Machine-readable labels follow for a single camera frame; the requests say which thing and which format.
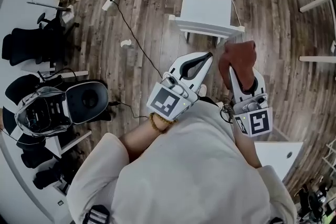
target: forearm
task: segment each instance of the forearm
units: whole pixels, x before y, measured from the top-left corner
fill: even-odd
[[[169,124],[159,119],[157,115],[153,116],[156,127],[163,131]],[[149,120],[143,122],[131,132],[120,137],[129,154],[130,162],[136,160],[160,135],[161,132],[155,130]]]
[[[233,134],[235,137],[235,141],[236,141],[236,146],[239,149],[239,151],[241,152],[241,154],[243,155],[244,159],[246,160],[246,162],[256,168],[260,168],[262,167],[260,160],[258,158],[257,155],[257,151],[256,151],[256,147],[254,145],[254,141],[245,136],[239,126],[237,125],[236,121],[233,121]]]

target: white shoe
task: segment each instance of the white shoe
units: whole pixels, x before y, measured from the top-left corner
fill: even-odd
[[[207,87],[205,84],[201,84],[201,86],[199,87],[199,90],[198,90],[198,95],[200,97],[205,97],[206,96],[206,90],[207,90]]]

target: brown cloth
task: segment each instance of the brown cloth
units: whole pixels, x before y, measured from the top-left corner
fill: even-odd
[[[225,44],[225,51],[220,57],[218,68],[226,88],[230,89],[231,87],[229,66],[232,66],[243,89],[249,90],[254,82],[252,67],[256,60],[256,44],[253,40],[243,43]]]

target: white t-shirt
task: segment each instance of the white t-shirt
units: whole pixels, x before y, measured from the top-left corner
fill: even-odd
[[[271,166],[249,166],[219,108],[197,101],[133,163],[107,133],[78,170],[67,199],[76,224],[93,205],[117,224],[295,223]]]

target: black chair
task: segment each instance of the black chair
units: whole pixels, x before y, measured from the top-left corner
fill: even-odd
[[[47,25],[42,28],[41,22],[47,22]],[[65,48],[68,45],[66,38],[79,24],[74,23],[64,34],[65,28],[62,27],[59,16],[53,20],[46,20],[43,13],[37,23],[40,24],[38,29],[15,28],[11,34],[5,36],[2,58],[9,60],[11,66],[29,59],[35,59],[37,65],[46,61],[64,62]]]

